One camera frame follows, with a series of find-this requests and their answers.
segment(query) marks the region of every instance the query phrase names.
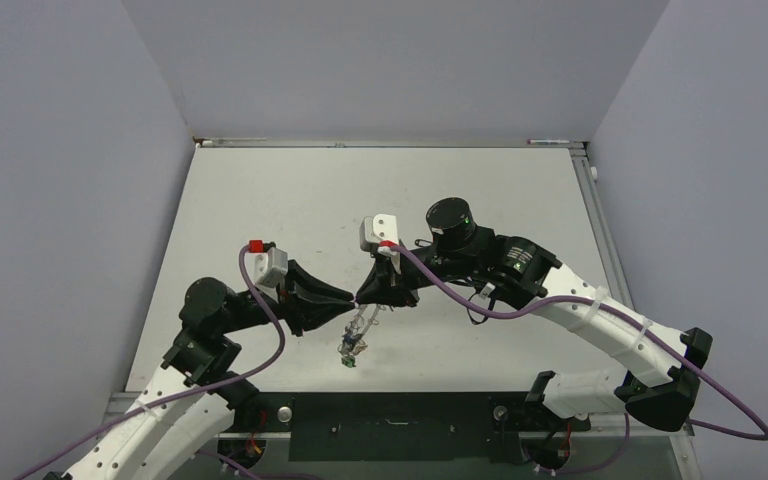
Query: white board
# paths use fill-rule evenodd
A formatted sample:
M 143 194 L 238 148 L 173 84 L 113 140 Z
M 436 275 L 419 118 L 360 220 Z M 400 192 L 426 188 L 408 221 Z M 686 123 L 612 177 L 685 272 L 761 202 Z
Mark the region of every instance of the white board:
M 213 276 L 245 289 L 237 253 L 248 240 L 275 241 L 310 274 L 354 293 L 372 267 L 358 247 L 363 217 L 396 215 L 402 240 L 412 245 L 430 238 L 425 212 L 448 196 L 465 198 L 479 225 L 529 238 L 588 282 L 607 284 L 565 149 L 202 148 L 126 389 L 142 390 L 171 345 L 193 281 Z M 337 345 L 350 319 L 347 313 L 288 337 L 284 355 L 252 382 L 261 391 L 521 391 L 543 370 L 615 365 L 539 317 L 472 325 L 462 307 L 431 287 L 420 291 L 418 307 L 382 313 L 366 338 L 369 349 L 349 369 Z M 268 358 L 278 338 L 270 325 L 229 336 L 242 345 L 237 372 Z

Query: wall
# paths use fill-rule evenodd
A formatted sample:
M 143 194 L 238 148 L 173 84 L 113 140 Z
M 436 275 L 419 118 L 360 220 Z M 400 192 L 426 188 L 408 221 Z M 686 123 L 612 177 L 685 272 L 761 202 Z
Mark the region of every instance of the wall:
M 118 1 L 0 2 L 0 480 L 122 387 L 188 137 Z
M 124 0 L 196 136 L 589 139 L 666 0 Z
M 590 153 L 636 307 L 713 333 L 768 421 L 768 2 L 670 2 Z M 710 389 L 694 416 L 754 428 Z M 768 443 L 697 432 L 705 478 L 768 478 Z

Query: bolt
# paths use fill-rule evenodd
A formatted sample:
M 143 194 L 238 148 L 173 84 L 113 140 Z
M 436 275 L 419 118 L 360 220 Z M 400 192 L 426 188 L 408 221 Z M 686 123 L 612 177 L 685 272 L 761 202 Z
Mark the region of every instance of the bolt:
M 495 418 L 497 421 L 502 420 L 505 418 L 505 415 L 508 414 L 508 409 L 505 408 L 504 405 L 499 405 L 498 407 L 493 409 L 493 418 Z
M 281 423 L 287 423 L 293 418 L 293 411 L 290 407 L 281 407 L 278 409 L 278 421 Z

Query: metal frame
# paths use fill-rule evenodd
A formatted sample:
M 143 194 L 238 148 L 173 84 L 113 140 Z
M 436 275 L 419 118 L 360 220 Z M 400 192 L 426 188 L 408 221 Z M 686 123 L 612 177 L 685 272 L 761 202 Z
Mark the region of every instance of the metal frame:
M 634 308 L 631 293 L 620 264 L 619 255 L 610 230 L 605 221 L 605 214 L 596 191 L 590 162 L 587 158 L 584 142 L 573 141 L 566 144 L 531 145 L 527 140 L 414 140 L 414 141 L 335 141 L 335 140 L 274 140 L 266 138 L 238 139 L 195 139 L 197 148 L 565 148 L 570 151 L 573 168 L 581 189 L 588 218 L 596 239 L 596 245 L 608 280 L 612 295 L 623 304 Z M 136 397 L 135 393 L 114 393 L 111 395 L 104 420 L 118 416 Z M 583 435 L 587 436 L 622 436 L 624 424 L 621 416 L 604 416 L 591 420 L 594 429 Z M 668 436 L 675 454 L 675 461 L 683 480 L 701 480 L 702 474 L 696 458 L 691 436 L 693 430 L 686 425 L 676 433 L 657 432 L 638 422 L 632 423 L 633 436 L 658 435 Z M 220 434 L 218 438 L 237 438 L 240 433 Z M 289 433 L 264 433 L 257 438 L 289 439 Z

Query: white clip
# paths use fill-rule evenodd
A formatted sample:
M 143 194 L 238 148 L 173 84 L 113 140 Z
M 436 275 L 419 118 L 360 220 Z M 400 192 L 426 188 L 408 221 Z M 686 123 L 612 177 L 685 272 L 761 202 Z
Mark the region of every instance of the white clip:
M 582 328 L 586 327 L 587 325 L 590 325 L 590 322 L 593 321 L 593 317 L 596 316 L 596 312 L 599 311 L 599 307 L 602 306 L 602 302 L 607 297 L 608 297 L 608 289 L 605 287 L 597 287 L 596 293 L 593 295 L 593 303 L 590 305 L 590 308 L 587 309 L 586 312 L 584 312 L 584 315 L 581 317 L 579 321 L 570 325 L 570 327 L 567 328 L 567 330 L 572 333 L 575 333 L 581 330 Z
M 134 403 L 136 403 L 138 407 L 142 408 L 145 413 L 154 417 L 154 419 L 157 420 L 158 423 L 162 423 L 163 420 L 160 418 L 160 415 L 158 415 L 157 412 L 154 411 L 154 409 L 146 407 L 145 403 L 141 402 L 139 398 L 134 400 Z
M 649 330 L 649 327 L 651 327 L 654 322 L 642 315 L 640 316 L 640 318 L 641 318 L 640 324 L 642 325 L 640 332 L 638 332 L 637 336 L 634 337 L 634 340 L 631 342 L 631 344 L 629 344 L 628 347 L 617 350 L 613 355 L 611 355 L 611 358 L 616 358 L 624 353 L 634 350 L 635 348 L 637 348 L 637 345 L 639 345 L 640 342 L 643 341 L 643 338 L 646 336 L 646 330 Z

